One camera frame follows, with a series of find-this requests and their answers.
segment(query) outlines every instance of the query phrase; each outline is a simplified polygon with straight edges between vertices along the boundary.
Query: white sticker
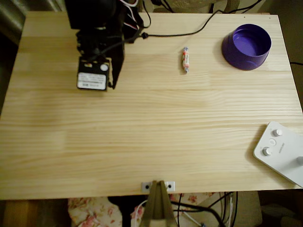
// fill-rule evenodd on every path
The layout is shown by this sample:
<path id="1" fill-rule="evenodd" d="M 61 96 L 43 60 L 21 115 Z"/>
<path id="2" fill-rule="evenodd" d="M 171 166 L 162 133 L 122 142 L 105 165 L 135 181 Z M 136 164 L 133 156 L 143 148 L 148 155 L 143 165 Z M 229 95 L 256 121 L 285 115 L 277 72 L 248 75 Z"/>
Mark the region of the white sticker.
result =
<path id="1" fill-rule="evenodd" d="M 106 75 L 80 72 L 78 74 L 78 88 L 106 89 Z"/>

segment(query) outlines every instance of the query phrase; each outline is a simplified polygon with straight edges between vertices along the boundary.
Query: metal clamp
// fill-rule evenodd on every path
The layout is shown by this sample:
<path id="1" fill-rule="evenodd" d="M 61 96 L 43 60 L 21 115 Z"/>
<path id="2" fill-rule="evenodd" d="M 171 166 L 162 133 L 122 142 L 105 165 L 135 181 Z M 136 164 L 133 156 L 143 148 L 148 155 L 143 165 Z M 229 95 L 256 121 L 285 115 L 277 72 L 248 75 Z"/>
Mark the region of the metal clamp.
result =
<path id="1" fill-rule="evenodd" d="M 164 182 L 167 192 L 174 192 L 176 190 L 176 185 L 174 181 L 165 181 Z M 142 182 L 141 183 L 141 192 L 149 193 L 151 191 L 152 182 Z"/>

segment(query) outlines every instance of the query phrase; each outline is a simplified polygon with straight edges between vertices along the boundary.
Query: small cylindrical object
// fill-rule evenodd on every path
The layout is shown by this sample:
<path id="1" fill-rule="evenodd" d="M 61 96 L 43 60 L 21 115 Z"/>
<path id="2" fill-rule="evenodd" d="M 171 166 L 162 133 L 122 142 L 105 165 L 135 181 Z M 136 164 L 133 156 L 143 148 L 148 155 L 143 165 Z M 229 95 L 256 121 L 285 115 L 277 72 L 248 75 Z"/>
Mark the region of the small cylindrical object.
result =
<path id="1" fill-rule="evenodd" d="M 271 149 L 269 147 L 263 148 L 262 152 L 265 156 L 271 156 L 272 154 Z"/>
<path id="2" fill-rule="evenodd" d="M 303 156 L 297 158 L 299 165 L 303 166 Z"/>
<path id="3" fill-rule="evenodd" d="M 185 72 L 189 71 L 189 52 L 188 47 L 184 47 L 183 49 L 183 55 L 182 55 L 182 66 Z"/>
<path id="4" fill-rule="evenodd" d="M 276 129 L 276 130 L 273 130 L 273 134 L 275 136 L 282 136 L 283 131 L 282 131 L 282 129 Z"/>

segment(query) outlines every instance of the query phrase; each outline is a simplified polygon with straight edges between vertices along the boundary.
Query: black cable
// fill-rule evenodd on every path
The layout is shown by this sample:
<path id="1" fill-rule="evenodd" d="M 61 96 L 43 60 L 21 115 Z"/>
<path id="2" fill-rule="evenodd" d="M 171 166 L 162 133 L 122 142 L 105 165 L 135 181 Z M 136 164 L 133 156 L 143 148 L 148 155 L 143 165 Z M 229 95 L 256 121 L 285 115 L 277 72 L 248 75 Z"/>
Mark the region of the black cable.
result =
<path id="1" fill-rule="evenodd" d="M 120 42 L 118 42 L 118 43 L 116 43 L 116 44 L 113 44 L 113 45 L 111 45 L 111 46 L 105 48 L 103 51 L 101 51 L 99 55 L 105 54 L 107 51 L 110 51 L 111 49 L 114 49 L 114 48 L 117 47 L 117 46 L 123 45 L 123 44 L 125 44 L 125 43 L 127 43 L 127 42 L 130 42 L 130 41 L 134 41 L 134 40 L 136 40 L 138 37 L 135 37 L 135 36 L 134 36 L 134 37 L 125 39 L 125 40 L 123 40 L 123 41 L 120 41 Z"/>
<path id="2" fill-rule="evenodd" d="M 185 33 L 185 34 L 176 34 L 176 35 L 148 35 L 148 36 L 153 36 L 153 37 L 176 37 L 176 36 L 186 36 L 186 35 L 194 35 L 194 34 L 197 34 L 199 32 L 201 32 L 205 26 L 207 25 L 207 23 L 210 21 L 210 19 L 218 12 L 221 12 L 223 13 L 222 10 L 217 10 L 216 12 L 214 12 L 208 19 L 207 21 L 204 23 L 204 25 L 202 26 L 202 28 L 200 28 L 199 30 L 195 31 L 195 32 L 191 32 L 191 33 Z"/>
<path id="3" fill-rule="evenodd" d="M 230 13 L 234 13 L 234 12 L 237 12 L 237 11 L 241 11 L 241 10 L 245 10 L 245 9 L 251 9 L 253 8 L 255 5 L 257 5 L 259 2 L 261 2 L 262 0 L 258 0 L 257 2 L 255 2 L 254 4 L 250 5 L 250 6 L 247 6 L 247 7 L 244 7 L 244 8 L 241 8 L 241 9 L 234 9 L 230 12 L 228 12 L 228 14 Z M 199 32 L 201 32 L 205 26 L 207 25 L 207 23 L 210 21 L 211 18 L 213 18 L 213 16 L 218 13 L 218 12 L 221 12 L 221 13 L 224 13 L 222 10 L 217 10 L 216 12 L 214 12 L 209 18 L 208 20 L 204 23 L 204 25 L 202 26 L 202 28 L 200 28 L 199 30 L 195 31 L 195 32 L 191 32 L 191 33 L 184 33 L 184 34 L 175 34 L 175 35 L 155 35 L 155 34 L 147 34 L 147 33 L 144 33 L 144 38 L 147 38 L 149 36 L 153 36 L 153 37 L 178 37 L 178 36 L 186 36 L 186 35 L 194 35 L 194 34 L 197 34 Z"/>
<path id="4" fill-rule="evenodd" d="M 224 197 L 224 210 L 223 210 L 223 217 L 222 217 L 223 222 L 225 220 L 225 215 L 226 215 L 226 197 Z"/>
<path id="5" fill-rule="evenodd" d="M 210 8 L 209 8 L 208 13 L 213 13 L 213 12 L 214 12 L 214 3 L 212 3 L 212 4 L 210 5 Z"/>
<path id="6" fill-rule="evenodd" d="M 257 4 L 258 4 L 259 2 L 261 2 L 261 1 L 262 1 L 262 0 L 258 0 L 256 3 L 252 4 L 251 6 L 248 6 L 248 7 L 245 7 L 245 8 L 241 8 L 241 9 L 234 9 L 234 10 L 228 12 L 228 13 L 233 13 L 233 12 L 240 11 L 240 10 L 244 10 L 244 9 L 251 9 L 251 8 L 253 8 L 255 5 L 257 5 Z M 206 26 L 207 23 L 210 21 L 210 19 L 213 18 L 213 16 L 214 16 L 216 13 L 218 13 L 218 12 L 224 13 L 222 10 L 217 10 L 216 12 L 214 12 L 214 13 L 208 18 L 208 20 L 204 23 L 204 25 L 202 26 L 202 28 L 200 28 L 199 30 L 197 30 L 197 31 L 195 31 L 195 32 L 185 33 L 185 34 L 176 34 L 176 35 L 149 35 L 149 34 L 147 34 L 147 33 L 145 33 L 145 32 L 142 33 L 141 35 L 135 34 L 134 37 L 132 37 L 132 38 L 128 38 L 128 39 L 126 39 L 126 40 L 124 40 L 124 41 L 120 41 L 120 42 L 118 42 L 118 43 L 116 43 L 116 44 L 113 44 L 113 45 L 111 45 L 111 46 L 105 48 L 103 51 L 101 51 L 100 55 L 105 54 L 107 51 L 109 51 L 109 50 L 111 50 L 111 49 L 113 49 L 113 48 L 115 48 L 115 47 L 117 47 L 117 46 L 123 45 L 124 43 L 127 43 L 127 42 L 129 42 L 129 41 L 135 41 L 138 37 L 142 37 L 143 39 L 146 39 L 146 38 L 149 37 L 149 36 L 154 36 L 154 37 L 177 37 L 177 36 L 186 36 L 186 35 L 194 35 L 194 34 L 197 34 L 197 33 L 201 32 L 201 31 L 205 28 L 205 26 Z M 291 64 L 298 64 L 298 65 L 301 65 L 301 63 L 298 63 L 298 62 L 291 62 Z"/>
<path id="7" fill-rule="evenodd" d="M 147 13 L 148 18 L 149 18 L 149 20 L 150 20 L 150 24 L 149 24 L 148 26 L 144 26 L 144 25 L 143 25 L 142 28 L 149 28 L 149 27 L 151 26 L 151 24 L 152 24 L 151 16 L 150 16 L 150 14 L 147 12 L 147 9 L 146 9 L 144 0 L 142 1 L 142 3 L 143 3 L 143 8 L 144 8 L 145 12 Z"/>
<path id="8" fill-rule="evenodd" d="M 181 198 L 182 198 L 182 194 L 180 194 L 180 198 L 179 198 L 179 204 L 178 204 L 178 227 L 180 227 L 180 221 L 179 221 L 179 211 L 180 211 L 180 205 L 181 205 Z"/>
<path id="9" fill-rule="evenodd" d="M 167 8 L 165 7 L 165 5 L 163 3 L 162 3 L 162 6 L 164 6 L 164 8 L 167 9 L 168 11 L 170 11 L 171 13 L 174 13 L 174 11 L 170 7 L 170 5 L 167 3 L 167 1 L 163 0 L 163 2 L 166 4 Z"/>
<path id="10" fill-rule="evenodd" d="M 218 213 L 216 211 L 214 211 L 213 209 L 211 209 L 211 208 L 194 206 L 194 205 L 190 205 L 190 204 L 186 204 L 186 203 L 179 203 L 179 202 L 174 202 L 174 201 L 172 201 L 171 204 L 174 204 L 174 205 L 179 205 L 180 204 L 180 206 L 182 206 L 182 207 L 188 207 L 188 208 L 192 208 L 192 209 L 197 209 L 197 210 L 200 210 L 200 212 L 202 212 L 202 211 L 210 212 L 210 213 L 212 213 L 215 216 L 215 218 L 217 219 L 217 221 L 220 224 L 220 227 L 225 227 L 225 224 L 222 222 L 222 220 L 221 220 L 220 216 L 218 215 Z"/>
<path id="11" fill-rule="evenodd" d="M 257 5 L 259 2 L 261 2 L 262 0 L 258 0 L 256 1 L 254 4 L 250 5 L 250 6 L 247 6 L 247 7 L 244 7 L 244 8 L 240 8 L 240 9 L 234 9 L 228 13 L 234 13 L 234 12 L 237 12 L 237 11 L 241 11 L 241 10 L 245 10 L 245 9 L 251 9 L 253 7 L 255 7 L 255 5 Z"/>
<path id="12" fill-rule="evenodd" d="M 236 192 L 236 208 L 235 208 L 235 214 L 233 216 L 233 220 L 232 220 L 232 225 L 231 227 L 235 226 L 235 222 L 236 222 L 236 216 L 237 216 L 237 210 L 238 210 L 238 192 Z"/>
<path id="13" fill-rule="evenodd" d="M 303 63 L 300 63 L 300 62 L 294 62 L 294 61 L 291 61 L 290 64 L 293 64 L 293 65 L 303 65 Z"/>
<path id="14" fill-rule="evenodd" d="M 213 202 L 211 205 L 208 206 L 208 208 L 211 208 L 213 205 L 215 205 L 217 202 L 219 202 L 220 200 L 226 198 L 227 196 L 229 196 L 230 194 L 232 194 L 233 192 L 229 192 L 227 194 L 225 194 L 224 196 L 222 196 L 221 198 L 217 199 L 215 202 Z"/>

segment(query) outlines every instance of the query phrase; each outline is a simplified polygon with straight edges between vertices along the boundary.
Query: knob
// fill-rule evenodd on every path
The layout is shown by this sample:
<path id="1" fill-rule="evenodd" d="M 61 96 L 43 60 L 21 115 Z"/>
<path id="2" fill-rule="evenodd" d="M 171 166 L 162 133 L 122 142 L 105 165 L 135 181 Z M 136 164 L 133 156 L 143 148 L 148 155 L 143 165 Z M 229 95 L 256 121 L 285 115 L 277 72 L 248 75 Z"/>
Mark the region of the knob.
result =
<path id="1" fill-rule="evenodd" d="M 265 156 L 271 156 L 272 154 L 271 149 L 269 147 L 263 148 L 262 152 Z"/>
<path id="2" fill-rule="evenodd" d="M 273 131 L 273 134 L 275 136 L 282 136 L 283 131 L 281 129 L 276 129 L 276 130 Z"/>

